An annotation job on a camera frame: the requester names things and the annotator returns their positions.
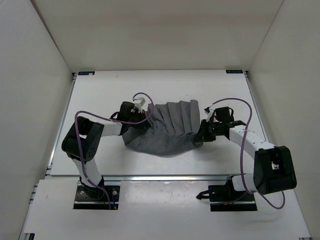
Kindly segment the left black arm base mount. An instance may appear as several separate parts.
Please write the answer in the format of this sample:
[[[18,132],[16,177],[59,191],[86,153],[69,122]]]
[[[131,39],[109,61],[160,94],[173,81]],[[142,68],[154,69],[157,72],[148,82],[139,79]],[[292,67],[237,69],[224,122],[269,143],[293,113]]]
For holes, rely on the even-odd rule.
[[[120,185],[104,183],[104,189],[108,193],[107,198],[104,191],[87,187],[79,180],[74,196],[73,209],[75,210],[111,210],[119,209]]]

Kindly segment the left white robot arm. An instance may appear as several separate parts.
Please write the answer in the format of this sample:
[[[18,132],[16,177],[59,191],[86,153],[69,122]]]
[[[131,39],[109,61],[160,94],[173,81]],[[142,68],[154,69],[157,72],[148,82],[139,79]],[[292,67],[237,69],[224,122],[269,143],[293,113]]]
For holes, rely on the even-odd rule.
[[[122,136],[130,128],[148,128],[148,117],[142,109],[144,104],[143,97],[135,98],[131,102],[124,101],[120,110],[111,115],[105,123],[94,122],[76,114],[61,148],[75,163],[85,193],[94,200],[101,199],[105,194],[104,178],[99,173],[94,159],[101,138]]]

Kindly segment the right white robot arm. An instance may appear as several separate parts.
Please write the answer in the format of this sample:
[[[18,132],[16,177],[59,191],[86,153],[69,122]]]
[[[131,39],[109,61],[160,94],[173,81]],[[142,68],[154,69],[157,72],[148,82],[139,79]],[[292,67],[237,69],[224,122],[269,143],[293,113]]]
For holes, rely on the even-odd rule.
[[[205,108],[207,118],[200,123],[195,143],[213,142],[218,136],[240,146],[240,153],[247,153],[253,159],[253,172],[231,176],[224,187],[224,195],[236,200],[242,192],[267,195],[295,189],[297,178],[290,150],[276,146],[257,136],[248,129],[248,124],[234,119],[230,107],[214,110]]]

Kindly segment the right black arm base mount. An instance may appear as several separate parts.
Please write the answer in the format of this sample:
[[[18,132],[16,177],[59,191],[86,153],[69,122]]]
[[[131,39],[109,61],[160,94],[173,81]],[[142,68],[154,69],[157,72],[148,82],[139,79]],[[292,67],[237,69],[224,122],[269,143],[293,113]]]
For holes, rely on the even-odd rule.
[[[209,200],[211,212],[255,212],[258,210],[253,194],[236,191],[232,177],[228,176],[225,183],[208,185],[208,189],[200,192],[196,199]]]

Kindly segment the grey pleated skirt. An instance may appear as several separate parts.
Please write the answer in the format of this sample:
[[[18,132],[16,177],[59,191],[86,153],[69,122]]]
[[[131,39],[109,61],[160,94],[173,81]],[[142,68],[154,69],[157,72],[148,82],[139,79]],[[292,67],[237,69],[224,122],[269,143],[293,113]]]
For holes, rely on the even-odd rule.
[[[140,153],[170,157],[201,148],[202,142],[194,142],[200,125],[199,102],[167,102],[155,104],[150,127],[137,129],[131,126],[122,135],[126,147]]]

